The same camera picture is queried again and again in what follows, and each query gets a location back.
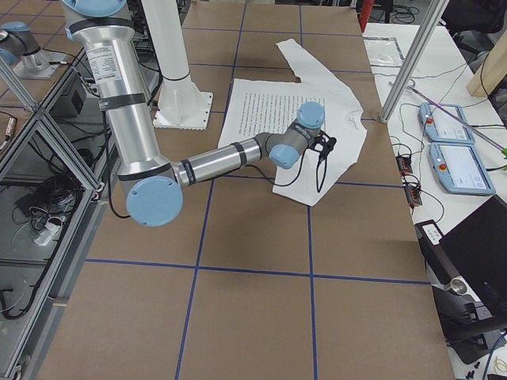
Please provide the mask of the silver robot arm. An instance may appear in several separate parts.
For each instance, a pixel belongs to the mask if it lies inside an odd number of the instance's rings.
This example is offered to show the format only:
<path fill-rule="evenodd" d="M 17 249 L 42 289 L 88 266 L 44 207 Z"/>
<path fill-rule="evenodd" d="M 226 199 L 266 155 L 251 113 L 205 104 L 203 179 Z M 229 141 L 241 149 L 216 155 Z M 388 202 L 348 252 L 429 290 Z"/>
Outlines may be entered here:
<path fill-rule="evenodd" d="M 163 226 L 180 213 L 183 188 L 269 158 L 290 169 L 323 138 L 324 108 L 315 102 L 299 107 L 285 132 L 263 132 L 241 142 L 180 161 L 160 151 L 154 129 L 205 127 L 212 94 L 191 79 L 177 5 L 142 4 L 161 72 L 158 112 L 144 92 L 144 78 L 133 47 L 134 25 L 125 1 L 65 1 L 71 39 L 83 46 L 100 94 L 99 107 L 110 125 L 120 155 L 118 178 L 126 208 L 143 226 Z"/>

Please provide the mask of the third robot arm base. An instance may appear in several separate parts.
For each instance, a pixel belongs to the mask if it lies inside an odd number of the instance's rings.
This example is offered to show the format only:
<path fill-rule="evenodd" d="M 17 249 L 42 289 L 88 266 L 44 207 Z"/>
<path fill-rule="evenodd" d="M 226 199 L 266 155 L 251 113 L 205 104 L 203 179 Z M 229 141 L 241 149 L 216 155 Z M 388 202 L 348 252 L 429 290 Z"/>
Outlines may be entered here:
<path fill-rule="evenodd" d="M 45 51 L 23 22 L 1 25 L 1 57 L 19 78 L 49 79 L 68 54 Z"/>

